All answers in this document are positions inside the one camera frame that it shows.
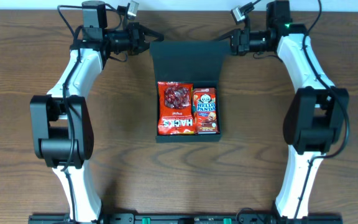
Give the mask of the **dark green box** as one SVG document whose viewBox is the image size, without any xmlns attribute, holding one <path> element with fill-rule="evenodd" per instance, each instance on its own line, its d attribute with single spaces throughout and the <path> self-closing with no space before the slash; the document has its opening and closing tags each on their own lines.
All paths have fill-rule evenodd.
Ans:
<svg viewBox="0 0 358 224">
<path fill-rule="evenodd" d="M 231 53 L 224 41 L 151 42 L 155 82 L 192 83 L 195 88 L 216 89 L 218 128 L 221 128 L 219 76 Z"/>
</svg>

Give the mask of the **red Hello Panda box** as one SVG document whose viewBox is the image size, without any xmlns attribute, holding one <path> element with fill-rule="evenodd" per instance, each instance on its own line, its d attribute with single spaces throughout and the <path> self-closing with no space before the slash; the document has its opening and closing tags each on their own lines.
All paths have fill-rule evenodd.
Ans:
<svg viewBox="0 0 358 224">
<path fill-rule="evenodd" d="M 215 88 L 195 88 L 192 94 L 197 134 L 219 133 Z"/>
</svg>

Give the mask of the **red Hacks candy bag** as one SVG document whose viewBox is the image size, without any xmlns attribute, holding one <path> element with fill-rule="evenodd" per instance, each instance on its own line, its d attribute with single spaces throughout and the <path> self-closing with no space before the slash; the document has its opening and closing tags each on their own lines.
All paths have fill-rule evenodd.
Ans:
<svg viewBox="0 0 358 224">
<path fill-rule="evenodd" d="M 191 111 L 191 83 L 158 82 L 159 135 L 194 134 L 196 126 Z"/>
</svg>

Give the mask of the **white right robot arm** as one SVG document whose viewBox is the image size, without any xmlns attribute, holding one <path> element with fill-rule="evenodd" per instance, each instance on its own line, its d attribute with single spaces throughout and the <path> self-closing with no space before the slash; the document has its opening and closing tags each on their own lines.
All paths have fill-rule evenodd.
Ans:
<svg viewBox="0 0 358 224">
<path fill-rule="evenodd" d="M 349 94 L 323 72 L 304 24 L 278 22 L 266 30 L 234 29 L 229 39 L 233 55 L 275 52 L 288 71 L 295 96 L 283 122 L 288 161 L 282 188 L 269 213 L 243 208 L 239 223 L 342 223 L 336 214 L 310 214 L 308 200 L 319 166 L 340 154 L 349 139 Z"/>
</svg>

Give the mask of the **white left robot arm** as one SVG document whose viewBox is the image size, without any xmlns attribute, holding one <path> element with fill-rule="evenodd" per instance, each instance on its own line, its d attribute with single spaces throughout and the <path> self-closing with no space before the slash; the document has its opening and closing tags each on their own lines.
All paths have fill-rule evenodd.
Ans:
<svg viewBox="0 0 358 224">
<path fill-rule="evenodd" d="M 122 30 L 104 23 L 70 30 L 69 63 L 55 86 L 30 101 L 35 155 L 52 168 L 65 191 L 70 211 L 62 215 L 34 214 L 29 223 L 119 223 L 122 215 L 105 214 L 94 187 L 89 160 L 94 133 L 86 99 L 106 61 L 114 54 L 137 55 L 149 49 L 147 36 L 156 42 L 164 36 L 131 22 Z"/>
</svg>

